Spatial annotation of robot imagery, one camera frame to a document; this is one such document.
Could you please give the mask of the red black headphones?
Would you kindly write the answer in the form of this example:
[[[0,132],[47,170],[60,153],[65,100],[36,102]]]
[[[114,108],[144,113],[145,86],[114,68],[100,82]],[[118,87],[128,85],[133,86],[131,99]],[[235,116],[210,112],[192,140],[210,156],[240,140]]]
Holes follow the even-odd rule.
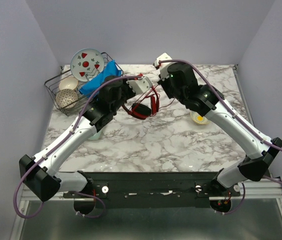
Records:
[[[144,99],[150,99],[150,107],[142,104]],[[135,102],[131,109],[128,109],[125,104],[122,105],[122,108],[133,118],[145,120],[158,113],[160,108],[160,95],[157,93],[155,87],[151,87],[151,90],[147,93],[147,95],[139,102]]]

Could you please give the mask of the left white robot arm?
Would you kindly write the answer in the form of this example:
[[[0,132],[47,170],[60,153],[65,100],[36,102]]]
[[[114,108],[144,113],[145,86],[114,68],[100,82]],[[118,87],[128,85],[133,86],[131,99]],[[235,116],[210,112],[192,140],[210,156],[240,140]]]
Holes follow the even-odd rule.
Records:
[[[48,147],[19,160],[21,183],[27,186],[42,202],[58,192],[75,191],[85,198],[92,186],[79,172],[59,173],[68,157],[88,138],[94,136],[108,123],[127,100],[142,94],[141,75],[114,77],[105,81],[91,93],[72,124]]]

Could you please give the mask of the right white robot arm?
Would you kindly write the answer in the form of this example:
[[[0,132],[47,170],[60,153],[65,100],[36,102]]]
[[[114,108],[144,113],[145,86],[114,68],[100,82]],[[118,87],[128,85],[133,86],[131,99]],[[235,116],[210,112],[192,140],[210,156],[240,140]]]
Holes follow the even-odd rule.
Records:
[[[187,109],[206,117],[225,131],[245,152],[243,160],[218,172],[211,191],[222,196],[234,184],[260,181],[282,147],[279,137],[271,138],[237,113],[224,95],[210,84],[198,84],[188,63],[156,61],[159,84],[168,98],[177,99]]]

